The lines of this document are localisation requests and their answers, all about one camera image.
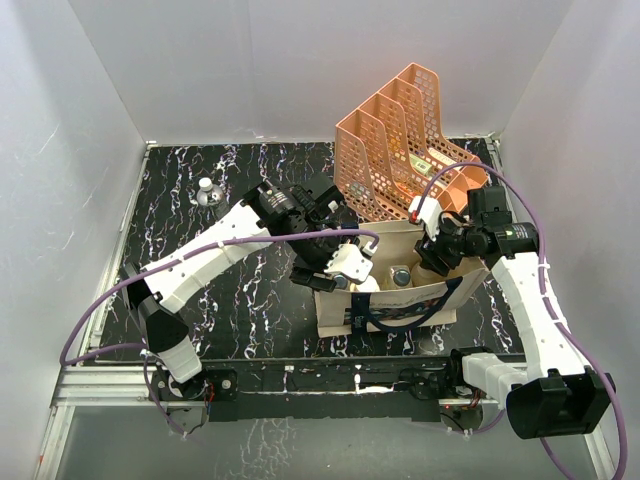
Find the metal frame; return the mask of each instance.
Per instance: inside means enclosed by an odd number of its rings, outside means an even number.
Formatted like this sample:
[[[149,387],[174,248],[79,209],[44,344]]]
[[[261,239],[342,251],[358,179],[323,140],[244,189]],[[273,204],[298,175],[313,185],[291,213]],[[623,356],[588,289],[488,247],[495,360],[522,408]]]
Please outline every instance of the metal frame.
[[[502,173],[499,141],[490,135],[484,137],[484,139],[496,169]],[[120,235],[113,255],[100,282],[100,293],[113,284],[117,277],[146,162],[151,148],[158,146],[160,145],[156,144],[156,142],[147,142],[138,182],[123,216]],[[513,211],[513,205],[509,197],[508,202]],[[106,312],[106,306],[102,306],[96,310],[89,320],[81,343],[81,354],[99,346],[106,321]],[[141,366],[77,366],[64,368],[60,374],[52,400],[49,423],[43,439],[40,460],[34,478],[36,480],[55,479],[69,437],[76,407],[155,407],[152,402],[148,401],[147,395]],[[467,404],[468,400],[445,399],[439,402],[441,405],[457,405]],[[488,406],[497,402],[484,400],[483,403]],[[165,403],[166,405],[171,407],[201,407],[201,402],[170,402]],[[592,434],[585,435],[584,438],[597,478],[602,480],[611,478],[615,470],[614,463],[607,448],[602,429],[598,426]]]

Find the white bottle cap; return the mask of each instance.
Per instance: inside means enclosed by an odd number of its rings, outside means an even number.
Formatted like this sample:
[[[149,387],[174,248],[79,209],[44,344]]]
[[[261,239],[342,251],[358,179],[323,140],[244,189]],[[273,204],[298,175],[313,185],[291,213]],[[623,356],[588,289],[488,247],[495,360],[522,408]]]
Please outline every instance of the white bottle cap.
[[[205,192],[210,191],[213,188],[213,182],[211,181],[210,178],[201,178],[198,181],[198,185],[200,185],[200,189],[204,190]]]

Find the orange basket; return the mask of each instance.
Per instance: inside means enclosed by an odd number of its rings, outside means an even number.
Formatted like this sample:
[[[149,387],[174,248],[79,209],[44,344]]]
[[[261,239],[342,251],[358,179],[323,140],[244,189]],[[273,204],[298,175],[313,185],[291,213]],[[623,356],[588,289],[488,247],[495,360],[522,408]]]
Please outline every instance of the orange basket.
[[[431,176],[457,162],[480,162],[449,142],[440,124],[438,76],[412,63],[336,126],[334,182],[348,205],[372,222],[405,219]],[[484,170],[451,170],[429,195],[461,212]]]

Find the gray floor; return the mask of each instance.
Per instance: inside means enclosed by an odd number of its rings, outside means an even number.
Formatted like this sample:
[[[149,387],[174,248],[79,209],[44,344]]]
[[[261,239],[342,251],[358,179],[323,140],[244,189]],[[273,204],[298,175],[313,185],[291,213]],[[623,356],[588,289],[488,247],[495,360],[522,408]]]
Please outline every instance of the gray floor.
[[[183,442],[149,407],[78,408],[58,480],[560,479],[537,440],[506,419],[465,441],[403,419],[208,424]],[[552,442],[578,479],[595,478],[582,437]]]

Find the black marble table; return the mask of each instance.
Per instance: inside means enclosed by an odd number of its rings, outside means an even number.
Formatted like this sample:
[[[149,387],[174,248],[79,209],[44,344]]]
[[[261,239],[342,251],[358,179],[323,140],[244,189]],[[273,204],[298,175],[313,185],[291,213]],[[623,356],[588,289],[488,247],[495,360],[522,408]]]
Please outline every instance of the black marble table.
[[[491,164],[484,139],[456,144]],[[302,182],[333,173],[332,143],[282,143],[156,147],[149,153],[122,262],[158,260],[213,223],[195,195],[198,179],[211,177],[231,204],[265,178]],[[452,348],[486,345],[496,353],[522,353],[522,343],[495,280],[489,277],[458,309],[455,324],[404,335],[374,333],[321,339],[311,290],[292,284],[294,254],[272,245],[253,254],[191,298],[181,314],[203,359],[314,356],[444,355]],[[138,341],[140,334],[121,296],[111,302],[101,346]],[[118,351],[99,361],[139,361]]]

